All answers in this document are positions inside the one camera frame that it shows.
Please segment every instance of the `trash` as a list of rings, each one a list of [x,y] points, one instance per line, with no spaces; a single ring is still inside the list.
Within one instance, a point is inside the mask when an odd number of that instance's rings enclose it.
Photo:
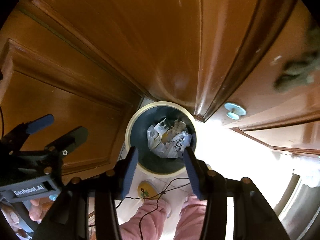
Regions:
[[[163,119],[156,126],[147,130],[149,149],[160,158],[182,158],[182,152],[191,143],[186,124],[175,120]]]

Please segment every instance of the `leg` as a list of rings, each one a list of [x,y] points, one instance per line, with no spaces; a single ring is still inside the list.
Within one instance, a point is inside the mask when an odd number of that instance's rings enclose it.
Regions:
[[[123,240],[141,239],[139,221],[144,214],[156,209],[156,202],[157,200],[146,200],[128,222],[120,225],[120,232]],[[169,204],[160,199],[158,201],[158,209],[142,219],[141,230],[145,240],[159,240],[163,231],[164,221],[170,210]]]
[[[180,212],[174,240],[199,240],[206,207],[206,200],[198,200],[195,195],[188,197]]]

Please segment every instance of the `blue gripper pad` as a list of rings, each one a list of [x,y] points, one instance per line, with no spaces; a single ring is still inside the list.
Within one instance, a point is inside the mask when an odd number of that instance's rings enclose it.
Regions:
[[[121,192],[121,197],[124,199],[130,190],[132,179],[134,176],[134,172],[136,170],[137,164],[138,164],[138,157],[139,157],[139,152],[138,149],[135,148],[132,158],[130,160],[130,163],[128,165],[127,171],[124,175],[124,180],[123,180],[123,186],[122,186],[122,192]]]
[[[199,176],[196,173],[196,169],[194,168],[192,161],[190,159],[189,153],[187,152],[186,149],[183,152],[183,161],[187,169],[193,194],[195,194],[198,197],[198,199],[202,199],[202,193],[200,191]]]
[[[34,133],[46,128],[47,126],[52,125],[53,122],[54,122],[53,115],[47,114],[37,120],[34,120],[33,122],[28,123],[26,133],[29,135],[34,134]]]

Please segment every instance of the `cabinet door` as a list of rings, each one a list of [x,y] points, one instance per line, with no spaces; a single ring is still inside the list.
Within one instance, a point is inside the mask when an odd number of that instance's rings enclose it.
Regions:
[[[87,142],[64,158],[64,181],[112,168],[141,96],[18,10],[1,29],[0,50],[4,133],[22,122],[53,114],[54,124],[31,135],[22,150],[41,150],[84,126],[89,131]]]
[[[320,121],[245,133],[275,149],[320,154]]]
[[[320,118],[320,71],[314,71],[313,83],[280,93],[274,84],[288,61],[300,60],[310,50],[307,31],[311,15],[299,1],[283,30],[248,78],[228,99],[241,105],[247,114],[238,121],[226,116],[222,105],[210,118],[222,120],[226,127],[243,131],[298,124]]]

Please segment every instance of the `tile floor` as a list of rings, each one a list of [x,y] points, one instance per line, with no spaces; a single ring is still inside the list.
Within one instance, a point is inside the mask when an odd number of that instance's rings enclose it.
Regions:
[[[149,99],[144,99],[141,107],[152,102]],[[195,155],[198,159],[205,161],[226,178],[237,180],[242,177],[251,178],[272,207],[279,202],[292,176],[292,169],[286,165],[284,156],[272,153],[269,148],[227,130],[217,122],[196,122],[196,132]],[[126,153],[124,147],[120,158],[125,158]],[[185,172],[177,177],[187,178],[188,175]],[[157,179],[136,169],[129,196],[138,197],[137,187],[143,180],[152,182],[159,191],[162,191],[171,180],[177,177]],[[188,179],[178,179],[172,182],[169,189],[188,182]],[[191,192],[190,185],[172,190],[164,195],[164,199],[172,207],[172,215],[164,224],[161,240],[173,239],[182,204],[189,192]],[[141,204],[141,200],[125,199],[117,209],[119,224],[128,221]],[[233,202],[232,198],[228,198],[226,239],[232,239],[232,236]]]

